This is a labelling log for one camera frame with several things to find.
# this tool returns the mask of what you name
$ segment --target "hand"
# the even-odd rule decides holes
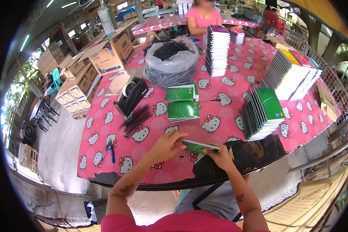
[[[145,158],[150,161],[151,165],[170,159],[178,151],[186,148],[184,144],[174,146],[174,143],[179,142],[183,136],[187,135],[186,132],[172,129],[169,133],[158,138],[151,150],[146,153]]]
[[[227,146],[221,143],[216,143],[216,142],[210,142],[210,145],[219,147],[218,153],[213,152],[210,149],[203,149],[202,152],[210,156],[214,162],[223,169],[224,171],[228,171],[232,168],[235,168],[236,166],[233,163],[233,160],[231,158],[231,155],[228,152]]]

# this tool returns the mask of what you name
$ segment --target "teal plastic chair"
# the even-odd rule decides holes
[[[60,79],[58,68],[56,67],[53,72],[50,73],[53,76],[53,84],[50,86],[50,93],[55,97],[55,91],[59,91],[60,86],[63,84],[63,81]]]

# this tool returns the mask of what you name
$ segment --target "stack of notebooks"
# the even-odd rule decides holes
[[[297,54],[296,51],[278,49],[259,86],[274,89],[279,100],[291,99],[311,71],[305,59]]]
[[[211,77],[226,74],[230,34],[224,26],[208,26],[205,66]]]
[[[241,120],[247,141],[264,139],[285,120],[281,104],[271,88],[256,88],[246,102]]]
[[[231,35],[232,42],[236,44],[243,44],[243,39],[245,37],[245,33],[243,31],[238,28],[232,28],[229,30],[229,33]]]
[[[306,61],[306,64],[310,66],[311,70],[305,79],[300,83],[297,90],[292,94],[291,98],[289,98],[291,101],[302,99],[322,73],[322,69],[310,56],[301,56]]]
[[[168,118],[171,123],[200,117],[199,92],[196,84],[168,87],[165,100],[168,104]]]

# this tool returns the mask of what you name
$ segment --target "red shirt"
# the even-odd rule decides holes
[[[148,232],[148,231],[235,231],[242,232],[234,222],[213,213],[192,210],[184,213],[169,214],[152,225],[137,226],[133,219],[123,214],[109,214],[101,221],[102,232]]]

